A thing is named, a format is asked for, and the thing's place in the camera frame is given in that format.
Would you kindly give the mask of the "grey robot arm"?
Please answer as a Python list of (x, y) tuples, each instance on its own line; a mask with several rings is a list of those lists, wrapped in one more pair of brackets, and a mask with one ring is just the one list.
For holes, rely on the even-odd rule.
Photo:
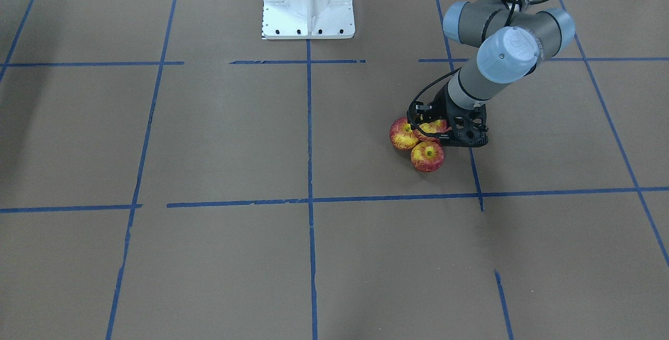
[(445, 74), (430, 103), (415, 98), (407, 112), (411, 130), (448, 147), (488, 143), (487, 102), (532, 74), (575, 40), (575, 21), (563, 9), (529, 14), (547, 0), (457, 2), (443, 17), (445, 37), (476, 48), (461, 68)]

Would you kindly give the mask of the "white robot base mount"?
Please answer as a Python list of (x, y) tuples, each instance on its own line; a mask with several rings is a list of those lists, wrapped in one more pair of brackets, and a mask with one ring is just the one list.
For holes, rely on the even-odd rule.
[(355, 33), (353, 0), (263, 0), (266, 40), (351, 39)]

